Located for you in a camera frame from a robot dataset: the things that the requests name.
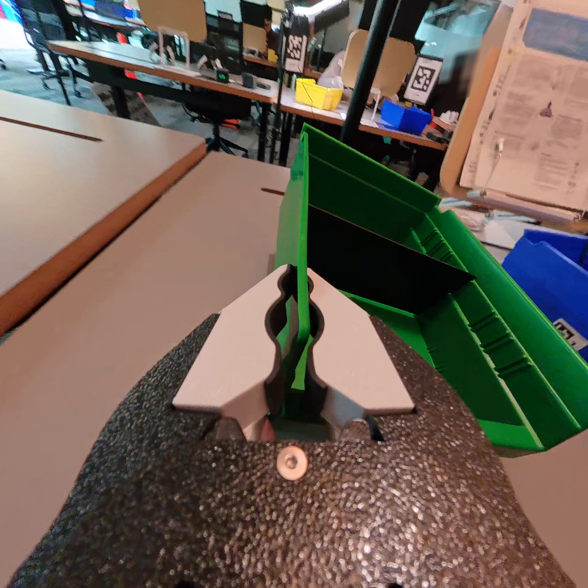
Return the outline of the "long wooden work table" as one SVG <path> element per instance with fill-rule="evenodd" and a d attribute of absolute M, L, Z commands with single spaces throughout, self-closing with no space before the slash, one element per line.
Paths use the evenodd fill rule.
<path fill-rule="evenodd" d="M 215 92 L 239 96 L 241 98 L 250 99 L 271 106 L 277 104 L 279 85 L 274 81 L 262 82 L 263 84 L 269 85 L 269 89 L 248 89 L 242 85 L 239 81 L 239 77 L 232 75 L 231 81 L 228 84 L 223 84 L 217 82 L 212 77 L 207 77 L 209 76 L 209 73 L 202 74 L 198 72 L 193 66 L 186 69 L 185 66 L 179 67 L 169 64 L 161 64 L 159 59 L 154 55 L 150 56 L 147 49 L 133 47 L 131 45 L 121 45 L 111 42 L 50 41 L 49 46 L 56 52 L 74 56 L 77 59 L 89 62 L 90 64 L 96 65 L 100 63 L 101 65 L 105 65 L 109 68 L 108 71 L 111 71 L 116 79 L 114 82 L 105 81 L 100 83 L 122 87 L 123 82 L 130 84 L 130 82 L 141 81 L 126 77 L 124 71 L 129 70 L 142 72 L 143 74 L 158 78 L 169 79 L 174 82 L 184 83 L 187 86 L 205 88 Z M 121 82 L 117 81 L 118 73 L 116 73 L 115 70 L 123 70 Z M 324 109 L 307 107 L 298 103 L 295 99 L 295 92 L 288 88 L 282 90 L 281 96 L 281 105 L 283 110 L 287 113 L 301 115 L 303 117 L 335 124 L 337 126 L 342 126 L 345 121 L 348 110 L 346 104 L 340 104 L 335 111 L 327 111 Z M 445 151 L 447 148 L 446 143 L 433 141 L 425 135 L 413 135 L 388 128 L 380 123 L 378 116 L 372 120 L 371 115 L 367 112 L 362 115 L 359 131 L 406 141 L 408 143 L 439 151 Z"/>

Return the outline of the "white frame stand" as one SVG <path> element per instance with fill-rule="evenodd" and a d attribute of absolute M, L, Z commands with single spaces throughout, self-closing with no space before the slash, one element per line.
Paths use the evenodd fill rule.
<path fill-rule="evenodd" d="M 158 52 L 159 52 L 159 61 L 161 62 L 161 64 L 170 64 L 173 67 L 176 67 L 176 57 L 175 57 L 175 53 L 173 52 L 173 49 L 169 46 L 165 44 L 165 37 L 166 36 L 171 36 L 171 37 L 180 37 L 181 39 L 183 39 L 184 41 L 184 45 L 185 45 L 185 63 L 184 63 L 184 67 L 185 69 L 189 69 L 190 66 L 190 57 L 189 57 L 189 35 L 186 31 L 181 31 L 181 30 L 177 30 L 177 29 L 173 29 L 170 28 L 168 26 L 164 26 L 164 25 L 158 25 L 157 27 L 157 33 L 158 33 Z"/>

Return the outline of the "small blue plastic bin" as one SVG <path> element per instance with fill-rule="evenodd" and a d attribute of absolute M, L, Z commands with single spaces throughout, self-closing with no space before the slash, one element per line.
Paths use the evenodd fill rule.
<path fill-rule="evenodd" d="M 406 107 L 384 100 L 380 109 L 381 123 L 400 132 L 421 135 L 430 124 L 432 114 L 418 107 Z"/>

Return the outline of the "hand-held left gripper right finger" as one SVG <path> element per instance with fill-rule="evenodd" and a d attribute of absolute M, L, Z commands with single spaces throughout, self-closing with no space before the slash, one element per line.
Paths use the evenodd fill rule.
<path fill-rule="evenodd" d="M 337 434 L 353 420 L 410 414 L 415 404 L 370 315 L 307 270 L 312 341 L 305 402 Z"/>

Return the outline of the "board with paper sheets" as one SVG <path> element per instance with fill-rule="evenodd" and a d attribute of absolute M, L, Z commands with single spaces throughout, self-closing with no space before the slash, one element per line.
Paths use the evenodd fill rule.
<path fill-rule="evenodd" d="M 499 8 L 440 184 L 449 196 L 542 221 L 587 217 L 587 1 Z"/>

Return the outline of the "green plastic bin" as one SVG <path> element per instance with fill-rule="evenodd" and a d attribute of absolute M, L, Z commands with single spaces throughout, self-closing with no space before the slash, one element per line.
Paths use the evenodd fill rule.
<path fill-rule="evenodd" d="M 305 124 L 280 209 L 277 266 L 307 265 L 310 206 L 474 275 L 413 314 L 340 290 L 452 386 L 489 441 L 548 450 L 587 429 L 587 364 L 440 198 Z"/>

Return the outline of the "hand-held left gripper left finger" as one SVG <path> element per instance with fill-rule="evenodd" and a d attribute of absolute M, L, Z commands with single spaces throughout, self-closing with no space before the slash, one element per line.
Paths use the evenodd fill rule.
<path fill-rule="evenodd" d="M 269 415 L 285 394 L 282 348 L 296 269 L 285 264 L 224 307 L 173 398 L 179 410 L 219 416 L 247 440 L 275 441 Z"/>

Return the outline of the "yellow plastic bin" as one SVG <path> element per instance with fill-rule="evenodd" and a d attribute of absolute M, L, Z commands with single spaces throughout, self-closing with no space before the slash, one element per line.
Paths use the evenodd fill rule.
<path fill-rule="evenodd" d="M 327 88 L 320 86 L 313 78 L 298 77 L 295 86 L 295 100 L 301 105 L 335 111 L 343 95 L 343 88 Z"/>

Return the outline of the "small cardboard panel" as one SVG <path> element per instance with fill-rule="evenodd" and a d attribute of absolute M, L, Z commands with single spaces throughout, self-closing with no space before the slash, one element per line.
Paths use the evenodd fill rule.
<path fill-rule="evenodd" d="M 242 23 L 243 49 L 246 55 L 262 56 L 268 52 L 267 34 L 264 27 Z"/>

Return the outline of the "black office chair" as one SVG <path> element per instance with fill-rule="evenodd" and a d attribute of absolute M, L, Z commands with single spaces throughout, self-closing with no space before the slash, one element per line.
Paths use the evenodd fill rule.
<path fill-rule="evenodd" d="M 223 151 L 233 155 L 233 150 L 243 152 L 249 158 L 247 149 L 222 139 L 220 128 L 227 120 L 243 121 L 251 116 L 252 100 L 209 89 L 191 86 L 183 90 L 185 100 L 182 106 L 193 121 L 208 123 L 212 126 L 212 136 L 206 138 L 207 152 Z"/>

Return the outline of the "large blue plastic bin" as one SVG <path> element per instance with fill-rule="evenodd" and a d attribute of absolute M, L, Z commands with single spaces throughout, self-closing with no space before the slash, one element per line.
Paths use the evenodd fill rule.
<path fill-rule="evenodd" d="M 587 237 L 526 229 L 502 265 L 587 361 Z"/>

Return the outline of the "black white marker tag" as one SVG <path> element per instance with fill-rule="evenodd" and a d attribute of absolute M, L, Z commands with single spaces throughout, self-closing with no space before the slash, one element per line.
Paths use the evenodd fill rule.
<path fill-rule="evenodd" d="M 288 33 L 283 41 L 283 66 L 287 72 L 303 74 L 308 37 Z"/>
<path fill-rule="evenodd" d="M 418 106 L 425 106 L 437 85 L 442 67 L 442 58 L 417 55 L 406 83 L 403 100 Z"/>

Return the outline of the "black bin divider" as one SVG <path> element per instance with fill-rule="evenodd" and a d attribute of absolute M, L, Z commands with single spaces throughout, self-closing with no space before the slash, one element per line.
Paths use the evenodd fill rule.
<path fill-rule="evenodd" d="M 474 280 L 465 270 L 310 206 L 307 265 L 338 290 L 419 314 Z"/>

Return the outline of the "black metal pole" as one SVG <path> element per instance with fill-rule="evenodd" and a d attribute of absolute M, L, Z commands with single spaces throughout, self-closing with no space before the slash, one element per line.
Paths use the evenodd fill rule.
<path fill-rule="evenodd" d="M 396 1 L 395 5 L 392 1 L 378 1 L 376 5 L 364 48 L 364 55 L 340 136 L 340 141 L 348 146 L 352 146 L 356 139 L 380 58 L 400 5 L 401 1 Z"/>

